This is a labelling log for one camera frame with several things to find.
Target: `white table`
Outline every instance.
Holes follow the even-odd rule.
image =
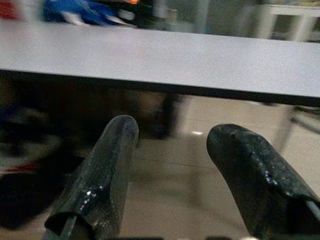
[[[0,22],[2,76],[320,106],[320,44]]]

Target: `table top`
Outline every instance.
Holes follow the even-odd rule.
[[[320,44],[0,21],[2,76],[320,106]]]

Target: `red object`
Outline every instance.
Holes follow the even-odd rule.
[[[0,18],[18,20],[18,16],[18,10],[12,1],[0,0]]]

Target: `tiled floor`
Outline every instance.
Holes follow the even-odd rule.
[[[288,109],[286,105],[188,97],[181,106],[175,137],[139,142],[121,236],[162,236],[166,240],[247,236],[231,192],[207,154],[207,134],[217,124],[233,123],[276,144],[285,132]],[[319,143],[319,135],[294,126],[282,155],[320,196]],[[19,231],[1,229],[0,238],[41,239],[48,212]]]

